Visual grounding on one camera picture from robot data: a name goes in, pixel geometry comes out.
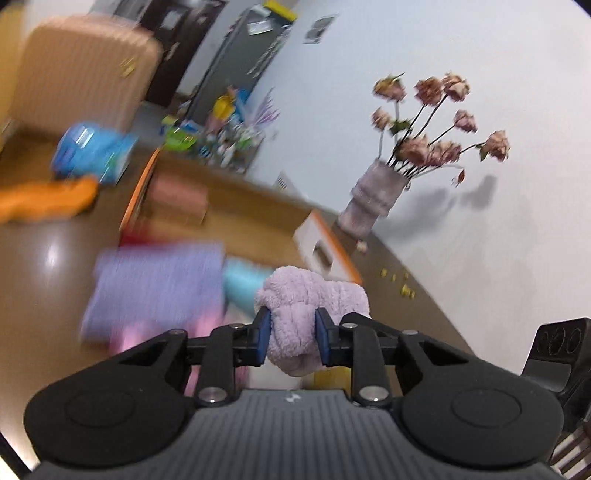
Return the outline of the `lilac towel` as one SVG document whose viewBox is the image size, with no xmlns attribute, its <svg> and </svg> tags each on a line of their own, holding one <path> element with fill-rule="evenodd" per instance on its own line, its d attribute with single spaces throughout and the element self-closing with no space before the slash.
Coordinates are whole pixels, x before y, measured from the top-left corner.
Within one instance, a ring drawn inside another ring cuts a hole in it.
<svg viewBox="0 0 591 480">
<path fill-rule="evenodd" d="M 283 373 L 304 377 L 322 370 L 315 340 L 315 311 L 324 308 L 332 320 L 356 312 L 368 316 L 370 303 L 362 286 L 325 280 L 294 266 L 274 270 L 256 292 L 257 308 L 269 309 L 270 343 L 267 356 Z"/>
</svg>

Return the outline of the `light blue plush toy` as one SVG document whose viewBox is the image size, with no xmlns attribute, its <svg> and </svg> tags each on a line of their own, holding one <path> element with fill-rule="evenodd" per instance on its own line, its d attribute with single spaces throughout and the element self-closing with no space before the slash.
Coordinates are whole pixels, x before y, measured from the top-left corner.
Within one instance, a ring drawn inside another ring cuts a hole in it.
<svg viewBox="0 0 591 480">
<path fill-rule="evenodd" d="M 222 271 L 226 301 L 246 315 L 256 315 L 256 293 L 263 288 L 264 281 L 271 274 L 273 269 L 269 267 L 238 257 L 226 258 Z"/>
</svg>

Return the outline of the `pink satin scrunchie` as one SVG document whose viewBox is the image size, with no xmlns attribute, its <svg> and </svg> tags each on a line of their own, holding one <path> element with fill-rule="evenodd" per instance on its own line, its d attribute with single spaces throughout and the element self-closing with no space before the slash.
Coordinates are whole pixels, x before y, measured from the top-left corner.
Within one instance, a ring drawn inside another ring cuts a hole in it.
<svg viewBox="0 0 591 480">
<path fill-rule="evenodd" d="M 219 314 L 204 314 L 186 323 L 155 320 L 124 322 L 113 326 L 110 334 L 110 353 L 120 356 L 132 350 L 123 365 L 151 368 L 162 359 L 166 382 L 178 393 L 190 397 L 193 394 L 200 366 L 194 361 L 197 350 L 191 345 L 195 338 L 206 338 L 223 325 Z"/>
</svg>

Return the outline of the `purple microfibre cloth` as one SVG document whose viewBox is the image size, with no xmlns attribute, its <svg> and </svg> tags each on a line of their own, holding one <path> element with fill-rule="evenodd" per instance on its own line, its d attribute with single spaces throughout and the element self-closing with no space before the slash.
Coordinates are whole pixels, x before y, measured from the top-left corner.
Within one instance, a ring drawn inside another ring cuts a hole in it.
<svg viewBox="0 0 591 480">
<path fill-rule="evenodd" d="M 211 330 L 223 318 L 224 251 L 218 243 L 128 245 L 103 251 L 81 321 L 90 342 L 171 329 Z"/>
</svg>

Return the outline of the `yellow flower crumbs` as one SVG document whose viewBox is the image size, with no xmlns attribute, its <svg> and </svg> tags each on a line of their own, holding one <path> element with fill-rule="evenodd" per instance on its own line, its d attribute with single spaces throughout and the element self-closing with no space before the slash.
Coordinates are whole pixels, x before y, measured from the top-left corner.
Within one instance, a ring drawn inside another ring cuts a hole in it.
<svg viewBox="0 0 591 480">
<path fill-rule="evenodd" d="M 386 268 L 383 268 L 380 271 L 380 277 L 388 278 L 389 281 L 397 287 L 397 291 L 399 292 L 402 298 L 407 298 L 410 300 L 415 299 L 416 292 L 409 283 L 410 273 L 406 269 L 394 272 Z"/>
</svg>

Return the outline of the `fallen petal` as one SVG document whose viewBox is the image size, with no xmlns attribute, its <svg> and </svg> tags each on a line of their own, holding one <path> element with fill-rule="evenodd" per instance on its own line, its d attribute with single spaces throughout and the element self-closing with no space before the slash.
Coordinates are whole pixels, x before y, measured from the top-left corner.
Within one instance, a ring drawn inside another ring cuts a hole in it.
<svg viewBox="0 0 591 480">
<path fill-rule="evenodd" d="M 368 251 L 368 245 L 365 241 L 358 241 L 356 242 L 356 250 L 361 253 L 366 253 Z"/>
</svg>

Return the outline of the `pink ceramic vase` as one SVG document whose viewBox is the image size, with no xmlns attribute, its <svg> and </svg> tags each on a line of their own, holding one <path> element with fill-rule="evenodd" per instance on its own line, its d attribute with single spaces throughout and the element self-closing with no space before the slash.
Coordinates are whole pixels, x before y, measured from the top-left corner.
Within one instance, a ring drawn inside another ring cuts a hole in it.
<svg viewBox="0 0 591 480">
<path fill-rule="evenodd" d="M 352 198 L 337 224 L 356 239 L 365 239 L 379 218 L 387 217 L 410 180 L 381 159 L 376 159 L 356 181 Z"/>
</svg>

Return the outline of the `red cardboard box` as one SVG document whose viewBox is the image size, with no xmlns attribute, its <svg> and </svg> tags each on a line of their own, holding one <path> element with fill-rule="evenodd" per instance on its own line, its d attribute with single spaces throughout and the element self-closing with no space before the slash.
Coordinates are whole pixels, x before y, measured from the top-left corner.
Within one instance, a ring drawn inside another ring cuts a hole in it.
<svg viewBox="0 0 591 480">
<path fill-rule="evenodd" d="M 172 242 L 214 242 L 226 255 L 262 266 L 297 266 L 328 280 L 363 282 L 315 207 L 158 148 L 133 190 L 119 243 Z"/>
</svg>

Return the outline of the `dried pink roses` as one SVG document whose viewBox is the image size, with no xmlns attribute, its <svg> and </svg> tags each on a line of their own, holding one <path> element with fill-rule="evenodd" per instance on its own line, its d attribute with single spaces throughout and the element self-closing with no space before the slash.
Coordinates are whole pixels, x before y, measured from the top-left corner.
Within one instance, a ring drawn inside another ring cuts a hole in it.
<svg viewBox="0 0 591 480">
<path fill-rule="evenodd" d="M 476 116 L 462 107 L 471 93 L 467 79 L 449 72 L 420 79 L 408 91 L 403 77 L 391 74 L 374 83 L 373 95 L 385 104 L 372 114 L 379 143 L 370 174 L 408 189 L 413 181 L 446 170 L 459 186 L 466 179 L 463 157 L 499 163 L 509 158 L 507 133 L 480 133 Z"/>
</svg>

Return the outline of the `orange plastic shoehorn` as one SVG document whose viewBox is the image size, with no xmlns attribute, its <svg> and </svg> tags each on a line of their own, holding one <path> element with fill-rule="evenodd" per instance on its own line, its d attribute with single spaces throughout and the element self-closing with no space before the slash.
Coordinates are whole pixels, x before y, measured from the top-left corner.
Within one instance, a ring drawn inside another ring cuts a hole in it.
<svg viewBox="0 0 591 480">
<path fill-rule="evenodd" d="M 92 176 L 27 182 L 1 190 L 1 223 L 70 219 L 89 208 L 99 190 Z"/>
</svg>

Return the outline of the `blue tissue pack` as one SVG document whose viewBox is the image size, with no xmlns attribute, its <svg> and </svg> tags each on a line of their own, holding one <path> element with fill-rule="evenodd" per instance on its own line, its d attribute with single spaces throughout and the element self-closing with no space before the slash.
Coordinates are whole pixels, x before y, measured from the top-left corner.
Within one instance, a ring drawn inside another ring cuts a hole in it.
<svg viewBox="0 0 591 480">
<path fill-rule="evenodd" d="M 71 126 L 61 137 L 50 163 L 57 178 L 94 177 L 116 185 L 129 164 L 137 137 L 91 122 Z"/>
</svg>

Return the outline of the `grey refrigerator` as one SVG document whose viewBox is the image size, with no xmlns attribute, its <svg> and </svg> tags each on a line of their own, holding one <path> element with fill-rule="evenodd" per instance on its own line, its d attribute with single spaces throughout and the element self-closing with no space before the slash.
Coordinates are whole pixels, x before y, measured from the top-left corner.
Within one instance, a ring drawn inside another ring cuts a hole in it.
<svg viewBox="0 0 591 480">
<path fill-rule="evenodd" d="M 294 23 L 264 8 L 264 2 L 230 1 L 198 50 L 194 64 L 204 70 L 188 107 L 197 124 L 205 123 L 213 102 L 228 87 L 252 93 L 290 35 Z"/>
</svg>

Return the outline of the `peach ribbed suitcase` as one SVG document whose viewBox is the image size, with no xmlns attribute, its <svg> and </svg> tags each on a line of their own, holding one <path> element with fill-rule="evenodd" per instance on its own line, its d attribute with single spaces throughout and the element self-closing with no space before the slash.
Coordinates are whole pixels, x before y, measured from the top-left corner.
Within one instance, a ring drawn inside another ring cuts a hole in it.
<svg viewBox="0 0 591 480">
<path fill-rule="evenodd" d="M 126 19 L 49 18 L 25 42 L 8 118 L 55 135 L 83 121 L 127 132 L 161 56 L 152 33 Z"/>
</svg>

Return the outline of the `dark brown door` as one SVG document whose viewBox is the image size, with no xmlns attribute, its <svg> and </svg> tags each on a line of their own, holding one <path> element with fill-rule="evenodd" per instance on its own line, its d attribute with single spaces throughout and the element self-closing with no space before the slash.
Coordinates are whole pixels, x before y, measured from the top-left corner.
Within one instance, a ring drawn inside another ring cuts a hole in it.
<svg viewBox="0 0 591 480">
<path fill-rule="evenodd" d="M 193 56 L 227 1 L 151 1 L 140 26 L 153 33 L 163 53 L 144 100 L 168 107 Z"/>
</svg>

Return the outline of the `yellow box on fridge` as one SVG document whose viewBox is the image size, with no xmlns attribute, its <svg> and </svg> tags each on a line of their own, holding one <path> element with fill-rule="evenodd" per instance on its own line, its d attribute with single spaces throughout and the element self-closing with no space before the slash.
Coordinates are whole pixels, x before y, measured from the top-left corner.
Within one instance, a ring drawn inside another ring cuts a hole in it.
<svg viewBox="0 0 591 480">
<path fill-rule="evenodd" d="M 297 20 L 297 14 L 294 13 L 294 11 L 291 11 L 290 8 L 287 8 L 287 6 L 284 6 L 276 0 L 266 0 L 266 2 L 263 3 L 263 7 L 290 23 L 294 23 L 294 21 Z"/>
</svg>

